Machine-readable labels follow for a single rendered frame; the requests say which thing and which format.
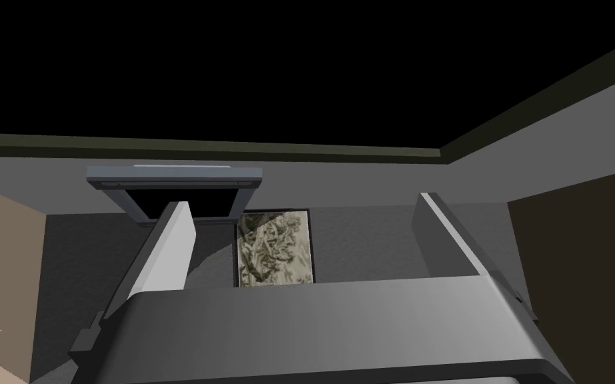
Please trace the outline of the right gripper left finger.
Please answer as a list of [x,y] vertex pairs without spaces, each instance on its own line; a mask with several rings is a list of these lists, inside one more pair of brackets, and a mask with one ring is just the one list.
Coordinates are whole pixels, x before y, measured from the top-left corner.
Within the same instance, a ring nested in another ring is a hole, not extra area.
[[183,290],[195,240],[189,203],[168,203],[117,286],[105,317],[137,293]]

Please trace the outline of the framed floral picture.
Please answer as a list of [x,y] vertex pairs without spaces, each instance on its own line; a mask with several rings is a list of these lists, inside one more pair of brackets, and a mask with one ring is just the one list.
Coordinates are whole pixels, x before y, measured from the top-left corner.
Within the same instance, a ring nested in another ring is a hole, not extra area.
[[316,282],[309,209],[244,211],[234,225],[233,285]]

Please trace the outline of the grey framed window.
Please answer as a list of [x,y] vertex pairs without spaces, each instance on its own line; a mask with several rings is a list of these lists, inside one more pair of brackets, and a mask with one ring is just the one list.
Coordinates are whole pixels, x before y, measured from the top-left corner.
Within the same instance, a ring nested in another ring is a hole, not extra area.
[[185,201],[195,222],[235,222],[263,179],[257,167],[89,166],[86,181],[140,225],[153,225],[169,203]]

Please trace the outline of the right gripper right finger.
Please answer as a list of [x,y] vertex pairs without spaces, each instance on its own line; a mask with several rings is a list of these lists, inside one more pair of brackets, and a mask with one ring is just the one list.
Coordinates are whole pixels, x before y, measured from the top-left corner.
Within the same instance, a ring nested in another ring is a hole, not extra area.
[[437,193],[418,195],[412,231],[430,277],[504,276]]

